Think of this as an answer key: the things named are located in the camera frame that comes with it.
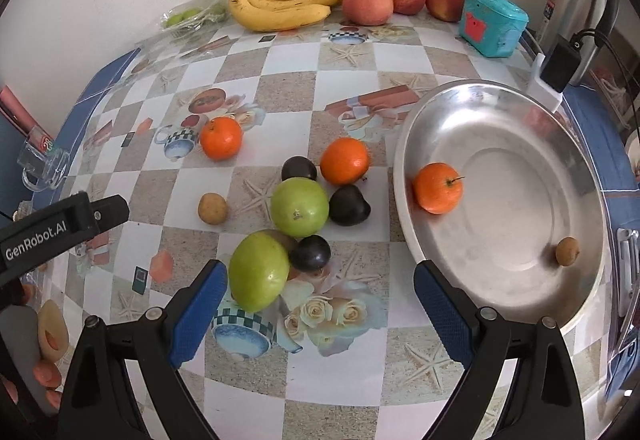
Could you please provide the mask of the human hand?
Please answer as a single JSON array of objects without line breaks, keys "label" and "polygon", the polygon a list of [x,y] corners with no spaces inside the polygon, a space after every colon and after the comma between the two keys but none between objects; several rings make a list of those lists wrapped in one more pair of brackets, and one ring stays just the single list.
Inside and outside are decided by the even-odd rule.
[{"label": "human hand", "polygon": [[60,408],[62,375],[56,362],[70,346],[70,336],[53,300],[39,311],[29,307],[34,293],[34,286],[18,279],[1,288],[1,343],[8,353],[1,358],[1,382],[15,404],[29,394],[50,417]]}]

